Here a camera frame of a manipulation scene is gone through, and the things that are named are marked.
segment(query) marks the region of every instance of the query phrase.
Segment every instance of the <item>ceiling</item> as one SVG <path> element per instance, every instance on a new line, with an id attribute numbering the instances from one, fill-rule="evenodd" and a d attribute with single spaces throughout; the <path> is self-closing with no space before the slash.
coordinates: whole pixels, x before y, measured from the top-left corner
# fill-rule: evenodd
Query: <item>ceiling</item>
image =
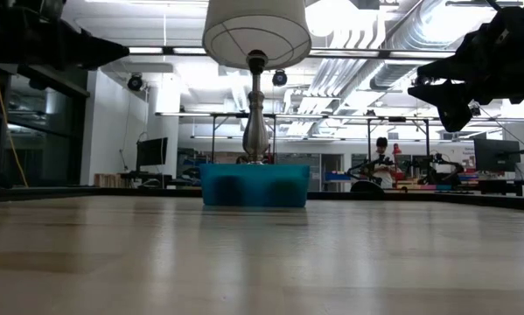
<path id="1" fill-rule="evenodd" d="M 123 0 L 91 1 L 113 3 L 68 0 L 63 18 L 76 28 L 84 28 L 97 37 L 126 46 L 201 46 L 206 16 L 205 7 L 178 5 L 178 0 L 172 1 L 175 3 L 173 5 L 118 3 Z M 190 3 L 190 1 L 181 1 L 183 1 L 182 4 Z M 306 4 L 310 8 L 311 4 L 324 1 L 352 0 L 309 0 Z M 381 8 L 386 2 L 386 0 L 381 2 Z M 399 0 L 398 4 L 399 6 L 393 9 L 388 7 L 390 8 L 388 11 L 381 9 L 381 13 L 375 10 L 373 18 L 376 17 L 378 22 L 372 25 L 356 25 L 358 19 L 353 18 L 353 24 L 360 28 L 362 39 L 353 41 L 351 47 L 348 46 L 352 42 L 351 39 L 338 47 L 451 50 L 458 46 L 464 34 L 476 29 L 480 23 L 490 20 L 494 14 L 490 8 L 483 6 L 456 8 L 449 6 L 446 0 L 423 0 L 421 6 L 409 14 L 404 23 L 396 25 L 417 4 L 417 0 Z M 325 14 L 322 14 L 321 18 L 333 18 L 333 16 L 326 17 Z M 353 27 L 348 31 L 355 34 Z M 338 34 L 342 31 L 345 30 L 335 30 L 324 37 L 312 35 L 313 47 L 337 45 L 339 40 L 335 39 L 339 38 Z M 362 44 L 361 40 L 365 41 L 364 36 L 369 32 L 372 40 Z M 112 74 L 119 77 L 120 81 L 125 81 L 130 73 L 120 70 L 127 68 L 128 65 L 142 64 L 173 65 L 174 72 L 181 79 L 181 101 L 187 111 L 199 109 L 215 111 L 218 109 L 217 106 L 220 108 L 220 105 L 226 100 L 238 103 L 237 89 L 247 93 L 248 87 L 251 86 L 251 79 L 247 74 L 234 78 L 224 74 L 224 69 L 221 74 L 220 67 L 207 57 L 131 56 L 117 61 L 115 65 L 118 70 Z M 377 115 L 384 116 L 436 116 L 437 112 L 434 108 L 404 92 L 417 66 L 417 64 L 403 63 L 385 64 L 380 60 L 305 59 L 298 65 L 285 69 L 289 77 L 289 82 L 285 87 L 273 87 L 271 83 L 273 73 L 264 73 L 262 91 L 269 102 L 285 104 L 288 93 L 301 90 L 299 97 L 292 98 L 293 106 L 287 108 L 289 113 L 297 111 L 300 113 L 303 95 L 326 95 L 339 99 L 333 104 L 330 104 L 329 101 L 327 107 L 327 110 L 332 108 L 336 115 L 355 115 L 355 113 L 362 115 L 366 110 L 371 109 Z M 111 72 L 107 67 L 102 70 Z M 325 74 L 322 77 L 324 79 L 318 80 L 319 74 Z M 154 73 L 148 78 L 154 81 L 159 77 L 160 73 Z M 373 83 L 386 86 L 381 87 L 380 90 L 371 91 L 370 89 L 374 88 L 370 84 L 371 79 Z M 326 109 L 326 104 L 314 108 L 323 110 Z M 490 115 L 500 115 L 503 112 L 502 108 L 500 101 L 486 107 Z"/>

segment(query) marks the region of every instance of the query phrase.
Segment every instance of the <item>lamp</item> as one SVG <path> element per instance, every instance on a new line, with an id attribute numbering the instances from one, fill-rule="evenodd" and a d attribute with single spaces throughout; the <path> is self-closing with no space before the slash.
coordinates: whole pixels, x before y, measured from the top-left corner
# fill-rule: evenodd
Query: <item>lamp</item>
<path id="1" fill-rule="evenodd" d="M 250 114 L 242 148 L 252 161 L 269 147 L 263 121 L 260 74 L 296 65 L 312 43 L 304 0 L 211 0 L 207 9 L 203 47 L 220 65 L 249 69 L 253 77 L 248 95 Z"/>

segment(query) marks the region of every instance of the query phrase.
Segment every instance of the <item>blue container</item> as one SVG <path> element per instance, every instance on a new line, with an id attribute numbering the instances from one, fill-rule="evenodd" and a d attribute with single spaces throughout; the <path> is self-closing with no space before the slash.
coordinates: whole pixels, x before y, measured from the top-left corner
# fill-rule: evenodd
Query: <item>blue container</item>
<path id="1" fill-rule="evenodd" d="M 309 165 L 203 164 L 206 206 L 304 207 Z"/>

